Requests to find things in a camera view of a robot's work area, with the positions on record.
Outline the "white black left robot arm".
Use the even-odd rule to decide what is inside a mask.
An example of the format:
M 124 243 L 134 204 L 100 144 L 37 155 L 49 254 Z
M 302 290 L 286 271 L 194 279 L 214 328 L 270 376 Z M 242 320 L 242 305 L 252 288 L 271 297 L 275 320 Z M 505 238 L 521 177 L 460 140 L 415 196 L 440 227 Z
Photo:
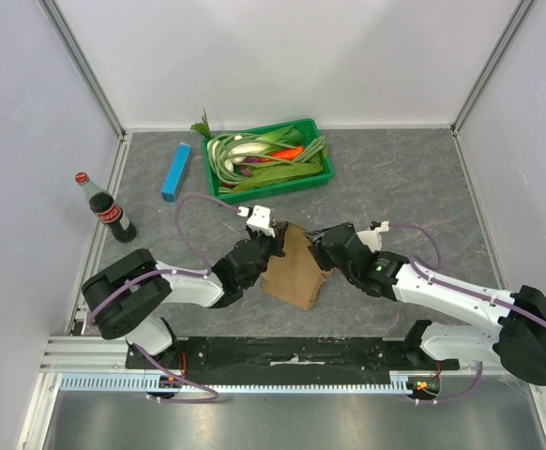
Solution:
M 136 249 L 84 282 L 88 321 L 103 339 L 124 338 L 143 348 L 157 368 L 170 368 L 179 348 L 172 327 L 157 317 L 156 309 L 165 303 L 229 307 L 256 283 L 273 256 L 284 255 L 287 229 L 286 221 L 267 231 L 248 226 L 249 237 L 238 241 L 208 275 L 159 262 L 148 249 Z

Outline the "brown cardboard box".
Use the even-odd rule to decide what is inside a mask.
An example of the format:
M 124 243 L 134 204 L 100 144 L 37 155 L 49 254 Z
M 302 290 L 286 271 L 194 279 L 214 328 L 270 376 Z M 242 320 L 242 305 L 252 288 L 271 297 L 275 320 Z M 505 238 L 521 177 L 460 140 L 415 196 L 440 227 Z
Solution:
M 288 224 L 284 256 L 270 258 L 262 275 L 262 289 L 288 304 L 309 310 L 314 307 L 321 287 L 331 273 L 323 271 L 312 257 L 305 231 L 293 223 Z

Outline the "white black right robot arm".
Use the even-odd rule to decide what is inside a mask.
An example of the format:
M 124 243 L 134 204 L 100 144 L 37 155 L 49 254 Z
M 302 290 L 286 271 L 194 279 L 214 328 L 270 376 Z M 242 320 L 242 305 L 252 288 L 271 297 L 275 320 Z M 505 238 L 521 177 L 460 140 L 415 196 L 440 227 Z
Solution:
M 492 289 L 437 273 L 416 256 L 382 249 L 390 222 L 356 231 L 345 222 L 308 231 L 309 250 L 324 271 L 338 270 L 368 296 L 439 311 L 457 325 L 430 323 L 402 345 L 402 357 L 421 369 L 433 360 L 500 365 L 514 377 L 546 386 L 546 296 L 523 285 L 517 292 Z

